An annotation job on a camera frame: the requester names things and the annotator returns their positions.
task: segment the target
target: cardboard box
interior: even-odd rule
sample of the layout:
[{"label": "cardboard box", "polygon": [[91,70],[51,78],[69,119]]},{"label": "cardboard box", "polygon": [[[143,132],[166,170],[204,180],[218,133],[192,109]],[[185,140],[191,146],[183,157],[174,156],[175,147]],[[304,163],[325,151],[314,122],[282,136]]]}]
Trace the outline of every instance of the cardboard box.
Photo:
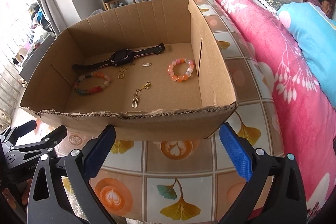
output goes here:
[{"label": "cardboard box", "polygon": [[[98,70],[109,75],[110,85],[93,95],[79,95],[72,87],[79,76],[73,64],[105,60],[117,50],[133,50],[165,44],[165,51],[134,59],[125,77],[118,67]],[[187,81],[172,81],[168,64],[176,58],[195,60]],[[152,63],[143,67],[143,63]],[[174,68],[182,75],[187,64]],[[92,77],[80,89],[102,85]],[[132,108],[133,94],[145,82]],[[201,11],[193,0],[154,0],[131,4],[85,19],[55,40],[27,88],[21,107],[43,122],[90,136],[106,125],[115,127],[117,138],[135,141],[176,141],[208,138],[236,110],[236,93]]]}]

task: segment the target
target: multicolored beaded bracelet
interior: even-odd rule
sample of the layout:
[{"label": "multicolored beaded bracelet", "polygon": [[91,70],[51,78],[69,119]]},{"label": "multicolored beaded bracelet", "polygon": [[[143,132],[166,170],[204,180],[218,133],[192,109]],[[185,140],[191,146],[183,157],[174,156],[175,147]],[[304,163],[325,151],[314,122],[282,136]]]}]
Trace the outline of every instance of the multicolored beaded bracelet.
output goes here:
[{"label": "multicolored beaded bracelet", "polygon": [[[97,77],[97,78],[104,78],[106,81],[104,82],[103,85],[97,86],[95,88],[92,88],[90,90],[81,90],[78,88],[79,82],[84,80],[85,78],[90,78],[90,77]],[[108,75],[104,75],[102,72],[92,72],[88,73],[82,76],[79,76],[76,80],[76,82],[73,84],[73,87],[75,88],[75,91],[80,94],[80,95],[87,95],[87,94],[93,94],[99,91],[102,91],[105,87],[107,87],[110,84],[111,78]]]},{"label": "multicolored beaded bracelet", "polygon": [[[176,76],[173,72],[174,66],[176,66],[179,63],[188,63],[189,64],[189,68],[187,69],[185,74],[182,75],[182,76]],[[170,78],[173,81],[182,82],[183,80],[188,80],[188,77],[191,76],[191,73],[193,72],[193,69],[194,69],[194,61],[193,60],[187,59],[187,58],[178,58],[174,61],[171,61],[171,63],[168,66],[168,73],[169,73]]]}]

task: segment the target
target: blue gripper pad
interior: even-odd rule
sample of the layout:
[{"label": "blue gripper pad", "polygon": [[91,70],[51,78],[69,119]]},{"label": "blue gripper pad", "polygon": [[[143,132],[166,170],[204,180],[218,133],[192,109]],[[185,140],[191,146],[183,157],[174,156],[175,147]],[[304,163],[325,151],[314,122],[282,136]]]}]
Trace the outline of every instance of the blue gripper pad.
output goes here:
[{"label": "blue gripper pad", "polygon": [[238,139],[233,135],[233,129],[224,123],[219,128],[219,138],[226,152],[228,153],[238,174],[249,181],[252,176],[252,163],[248,154],[245,152]]},{"label": "blue gripper pad", "polygon": [[116,131],[114,127],[107,126],[96,139],[90,140],[85,146],[90,149],[85,161],[83,162],[83,178],[85,181],[97,176],[107,155],[109,154],[115,140]]}]

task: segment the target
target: silver screw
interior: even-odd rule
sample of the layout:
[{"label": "silver screw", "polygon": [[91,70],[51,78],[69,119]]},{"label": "silver screw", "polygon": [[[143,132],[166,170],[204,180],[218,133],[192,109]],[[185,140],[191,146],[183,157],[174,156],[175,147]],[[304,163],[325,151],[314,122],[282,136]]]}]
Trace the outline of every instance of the silver screw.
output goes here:
[{"label": "silver screw", "polygon": [[79,152],[80,151],[78,149],[72,150],[71,155],[75,157],[75,156],[79,155]]},{"label": "silver screw", "polygon": [[294,160],[295,159],[294,155],[290,154],[290,153],[287,155],[287,158],[289,158],[290,160]]},{"label": "silver screw", "polygon": [[42,156],[41,156],[41,160],[46,160],[48,158],[48,155],[47,154],[43,154]]},{"label": "silver screw", "polygon": [[263,149],[261,149],[261,148],[257,148],[257,149],[255,150],[255,152],[256,152],[257,155],[259,155],[259,156],[262,156],[263,154],[265,154],[265,151],[264,151]]}]

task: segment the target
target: green ginkgo leaf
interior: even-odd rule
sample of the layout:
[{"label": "green ginkgo leaf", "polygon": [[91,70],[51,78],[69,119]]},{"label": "green ginkgo leaf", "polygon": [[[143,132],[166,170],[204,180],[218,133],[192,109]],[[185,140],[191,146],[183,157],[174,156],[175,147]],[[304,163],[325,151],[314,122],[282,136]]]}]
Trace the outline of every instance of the green ginkgo leaf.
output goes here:
[{"label": "green ginkgo leaf", "polygon": [[177,199],[176,192],[174,190],[174,184],[172,185],[157,185],[156,188],[160,195],[167,199]]}]

